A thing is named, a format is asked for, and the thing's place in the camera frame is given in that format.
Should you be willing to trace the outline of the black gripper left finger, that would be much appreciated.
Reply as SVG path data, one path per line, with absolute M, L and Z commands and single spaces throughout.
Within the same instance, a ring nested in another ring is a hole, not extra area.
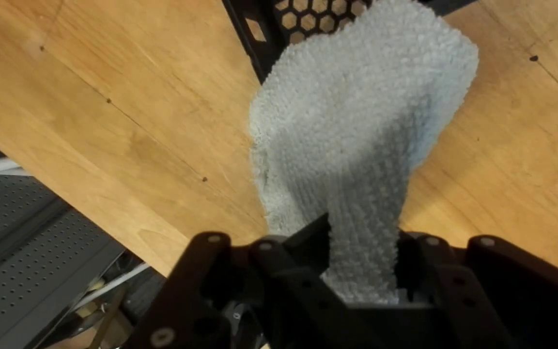
M 235 247 L 196 235 L 167 278 L 130 349 L 355 349 L 349 307 L 322 282 L 328 221 L 280 243 Z

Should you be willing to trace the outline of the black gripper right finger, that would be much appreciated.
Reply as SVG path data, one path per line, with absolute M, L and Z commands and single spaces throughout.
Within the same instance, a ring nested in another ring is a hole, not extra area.
M 404 233 L 400 349 L 558 349 L 558 268 L 495 235 L 466 249 Z

